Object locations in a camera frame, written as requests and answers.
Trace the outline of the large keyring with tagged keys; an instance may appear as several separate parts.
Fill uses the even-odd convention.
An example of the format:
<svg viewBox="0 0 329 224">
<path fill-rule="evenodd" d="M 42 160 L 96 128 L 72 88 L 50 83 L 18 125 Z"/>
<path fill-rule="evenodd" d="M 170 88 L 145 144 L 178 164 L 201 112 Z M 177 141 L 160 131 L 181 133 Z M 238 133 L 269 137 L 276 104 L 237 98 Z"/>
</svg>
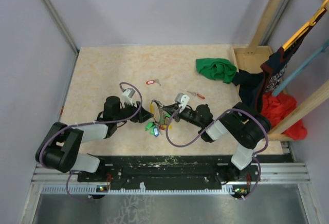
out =
<svg viewBox="0 0 329 224">
<path fill-rule="evenodd" d="M 155 108 L 158 109 L 158 118 L 155 117 Z M 163 105 L 157 100 L 152 100 L 150 102 L 150 113 L 153 115 L 153 121 L 149 122 L 145 126 L 145 131 L 149 131 L 150 134 L 154 137 L 162 135 L 162 131 L 165 131 L 167 128 L 172 129 L 172 125 L 169 124 L 170 115 L 162 109 Z"/>
</svg>

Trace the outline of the key with red fob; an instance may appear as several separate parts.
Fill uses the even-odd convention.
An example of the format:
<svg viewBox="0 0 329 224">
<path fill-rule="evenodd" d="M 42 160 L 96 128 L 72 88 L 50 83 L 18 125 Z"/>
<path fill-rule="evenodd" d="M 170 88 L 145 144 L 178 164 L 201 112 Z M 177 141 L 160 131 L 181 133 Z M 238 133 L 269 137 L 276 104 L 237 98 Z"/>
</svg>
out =
<svg viewBox="0 0 329 224">
<path fill-rule="evenodd" d="M 195 96 L 195 97 L 199 97 L 201 99 L 205 99 L 205 97 L 197 92 L 194 92 L 194 91 L 187 91 L 189 94 L 191 94 L 192 96 Z"/>
</svg>

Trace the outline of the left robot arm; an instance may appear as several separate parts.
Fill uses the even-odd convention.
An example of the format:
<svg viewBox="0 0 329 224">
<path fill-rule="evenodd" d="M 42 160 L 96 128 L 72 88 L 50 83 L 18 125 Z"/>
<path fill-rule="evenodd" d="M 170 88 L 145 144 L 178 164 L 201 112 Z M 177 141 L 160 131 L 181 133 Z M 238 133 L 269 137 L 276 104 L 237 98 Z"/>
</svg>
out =
<svg viewBox="0 0 329 224">
<path fill-rule="evenodd" d="M 119 97 L 110 96 L 94 122 L 86 125 L 54 123 L 39 146 L 35 159 L 45 168 L 62 173 L 84 171 L 94 180 L 101 181 L 107 175 L 106 167 L 99 157 L 79 153 L 81 144 L 111 137 L 118 123 L 143 123 L 151 118 L 153 114 L 145 110 L 140 101 L 122 104 Z"/>
</svg>

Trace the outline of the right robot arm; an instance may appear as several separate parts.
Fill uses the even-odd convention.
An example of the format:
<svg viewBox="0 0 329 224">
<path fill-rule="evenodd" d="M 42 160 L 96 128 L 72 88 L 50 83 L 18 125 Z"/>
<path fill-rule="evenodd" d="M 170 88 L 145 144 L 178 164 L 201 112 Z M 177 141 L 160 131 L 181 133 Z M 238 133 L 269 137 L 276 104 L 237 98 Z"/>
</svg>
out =
<svg viewBox="0 0 329 224">
<path fill-rule="evenodd" d="M 189 105 L 183 106 L 176 103 L 163 106 L 161 109 L 170 115 L 169 123 L 173 120 L 176 122 L 183 120 L 200 128 L 198 135 L 186 144 L 175 144 L 171 141 L 166 129 L 166 138 L 174 147 L 187 147 L 199 138 L 212 143 L 226 134 L 232 135 L 238 142 L 229 163 L 229 173 L 234 180 L 244 179 L 253 159 L 268 147 L 270 121 L 242 102 L 224 111 L 216 119 L 207 104 L 201 104 L 196 109 L 192 109 Z"/>
</svg>

